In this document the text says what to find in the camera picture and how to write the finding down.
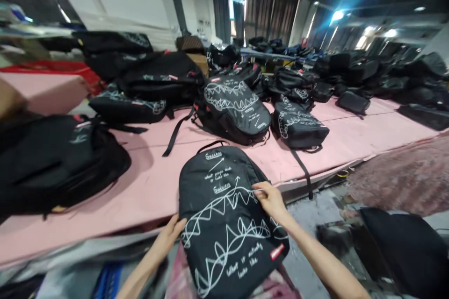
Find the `backpack handle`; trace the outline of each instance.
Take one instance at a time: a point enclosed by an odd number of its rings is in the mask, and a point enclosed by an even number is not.
[[[201,147],[201,148],[198,150],[197,154],[200,154],[202,150],[205,150],[206,148],[211,147],[211,146],[213,146],[213,145],[216,145],[216,144],[218,144],[218,143],[220,143],[222,146],[224,146],[224,143],[228,144],[228,146],[231,145],[231,144],[229,144],[229,143],[228,143],[227,141],[225,141],[225,140],[215,140],[214,142],[210,143],[209,145],[206,145],[206,146]]]

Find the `forearm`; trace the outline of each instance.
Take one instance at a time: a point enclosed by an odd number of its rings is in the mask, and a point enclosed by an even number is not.
[[[157,270],[159,264],[159,258],[149,251],[136,269],[129,275],[128,279],[126,279],[116,299],[138,298],[148,278]]]
[[[282,226],[296,241],[321,281],[329,286],[339,298],[370,298],[351,272],[320,242],[302,229],[293,217],[289,216]]]

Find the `cardboard box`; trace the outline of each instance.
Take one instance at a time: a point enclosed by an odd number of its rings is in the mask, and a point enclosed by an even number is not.
[[[207,65],[206,56],[200,54],[187,54],[192,61],[198,65],[206,77],[209,77],[209,66]]]

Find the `red basket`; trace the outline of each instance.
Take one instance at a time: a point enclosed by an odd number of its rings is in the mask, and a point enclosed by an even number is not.
[[[15,64],[6,68],[0,68],[0,71],[28,74],[80,75],[87,83],[92,95],[96,96],[103,91],[100,77],[83,62],[44,60]]]

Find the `pink table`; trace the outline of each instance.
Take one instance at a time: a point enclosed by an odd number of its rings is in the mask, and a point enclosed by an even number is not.
[[[392,102],[372,99],[364,120],[336,107],[332,100],[312,111],[330,128],[323,150],[298,152],[311,176],[363,160],[406,144],[430,139],[439,133],[395,112]],[[101,236],[168,217],[178,209],[178,179],[183,165],[197,150],[217,138],[184,122],[169,157],[162,158],[173,128],[188,110],[175,119],[149,125],[140,135],[115,131],[129,151],[131,168],[106,194],[78,205],[67,214],[15,216],[0,226],[0,268],[65,244]],[[304,172],[289,150],[273,136],[263,146],[243,148],[273,184],[291,189]]]
[[[87,97],[78,75],[47,75],[0,72],[28,101],[28,110],[39,114],[66,114]]]

